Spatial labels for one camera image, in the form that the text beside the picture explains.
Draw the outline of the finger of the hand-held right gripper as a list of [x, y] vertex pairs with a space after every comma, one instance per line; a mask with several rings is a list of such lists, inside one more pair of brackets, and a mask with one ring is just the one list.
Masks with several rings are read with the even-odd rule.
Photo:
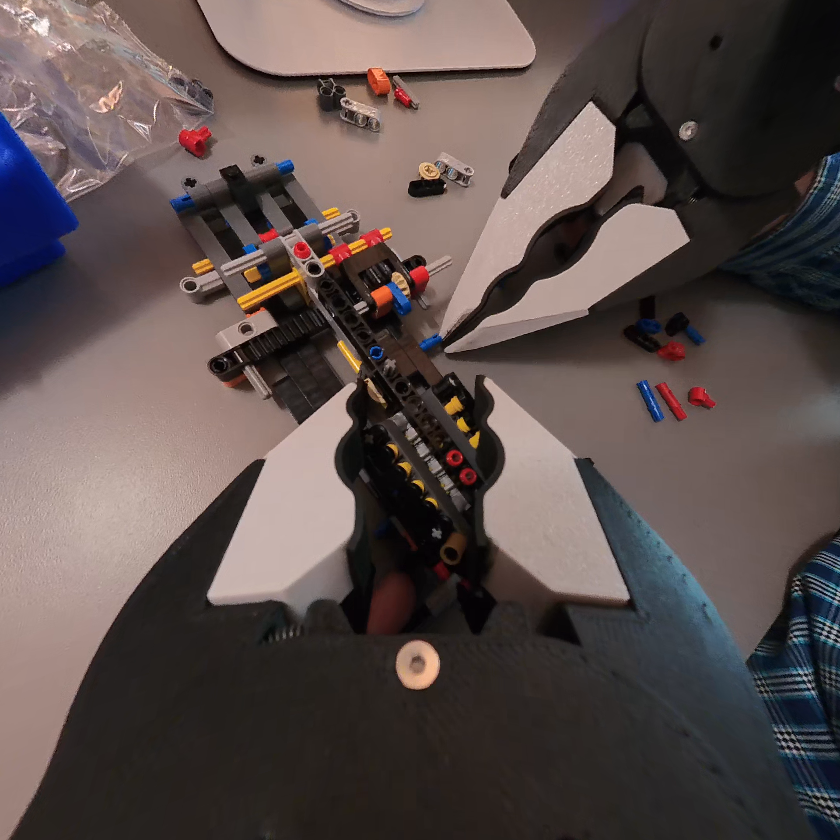
[[444, 315], [446, 343], [509, 309], [536, 280], [571, 267], [602, 221], [631, 203], [656, 206], [665, 178], [638, 144], [615, 152], [616, 128], [588, 103], [512, 192], [497, 200]]
[[533, 282], [522, 299], [446, 343], [445, 351], [478, 350], [582, 318], [688, 242], [674, 209], [627, 204], [602, 221], [592, 244], [569, 268]]

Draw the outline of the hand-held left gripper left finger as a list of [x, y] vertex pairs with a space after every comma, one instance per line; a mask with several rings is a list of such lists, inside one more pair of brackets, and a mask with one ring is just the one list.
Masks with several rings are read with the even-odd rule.
[[335, 456], [354, 392], [346, 385], [268, 453], [208, 589], [211, 604], [281, 602], [304, 614], [352, 592], [355, 500]]

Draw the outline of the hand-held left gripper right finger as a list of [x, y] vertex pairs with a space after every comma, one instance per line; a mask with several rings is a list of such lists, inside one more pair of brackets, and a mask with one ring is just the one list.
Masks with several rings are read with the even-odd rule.
[[625, 607], [630, 595], [573, 453], [494, 381], [489, 429], [500, 475], [484, 496], [489, 571], [497, 602]]

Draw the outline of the multicoloured lego vehicle chassis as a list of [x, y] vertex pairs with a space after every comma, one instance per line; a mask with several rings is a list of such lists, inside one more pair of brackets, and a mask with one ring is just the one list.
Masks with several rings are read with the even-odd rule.
[[318, 210], [291, 161], [255, 156], [210, 181], [186, 177], [171, 206], [204, 256], [182, 290], [225, 292], [242, 312], [216, 336], [215, 379], [250, 385], [297, 427], [355, 386], [335, 456], [355, 500], [353, 589], [340, 602], [353, 627], [369, 627], [375, 579], [395, 569], [413, 585], [409, 627], [437, 601], [456, 602], [477, 633], [496, 602], [484, 587], [490, 405], [442, 373], [406, 324], [449, 259], [400, 257], [390, 228], [364, 231], [353, 209]]

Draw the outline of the light grey three-hole lego liftarm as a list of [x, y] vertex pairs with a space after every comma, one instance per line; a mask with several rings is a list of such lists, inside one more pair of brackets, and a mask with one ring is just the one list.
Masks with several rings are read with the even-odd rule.
[[350, 98], [341, 98], [339, 116], [342, 121], [363, 130], [378, 133], [382, 129], [382, 113], [379, 108]]

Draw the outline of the dark lego connector in bag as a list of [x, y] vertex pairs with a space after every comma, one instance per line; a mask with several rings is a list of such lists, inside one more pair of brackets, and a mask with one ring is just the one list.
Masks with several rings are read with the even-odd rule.
[[187, 79], [179, 73], [170, 75], [168, 84], [178, 96], [205, 111], [214, 110], [214, 94], [198, 79]]

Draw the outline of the grey monitor stand base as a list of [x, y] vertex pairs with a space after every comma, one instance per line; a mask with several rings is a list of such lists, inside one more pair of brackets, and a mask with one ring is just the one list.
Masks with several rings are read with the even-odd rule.
[[199, 1], [222, 49], [274, 77], [506, 70], [532, 37], [508, 2]]

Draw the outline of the person's plaid pants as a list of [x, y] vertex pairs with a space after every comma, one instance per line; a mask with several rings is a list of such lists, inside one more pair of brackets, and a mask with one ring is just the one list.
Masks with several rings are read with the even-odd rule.
[[839, 838], [839, 535], [793, 572], [747, 661], [815, 834]]

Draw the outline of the blue plastic bin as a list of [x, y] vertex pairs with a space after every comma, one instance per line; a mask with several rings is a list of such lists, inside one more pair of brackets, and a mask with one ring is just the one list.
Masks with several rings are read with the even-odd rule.
[[78, 221], [25, 142], [1, 117], [1, 286], [62, 257]]

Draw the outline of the clear plastic bag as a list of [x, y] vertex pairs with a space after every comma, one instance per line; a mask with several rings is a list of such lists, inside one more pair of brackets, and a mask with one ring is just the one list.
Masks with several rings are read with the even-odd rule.
[[71, 202], [214, 114], [105, 2], [1, 2], [2, 114]]

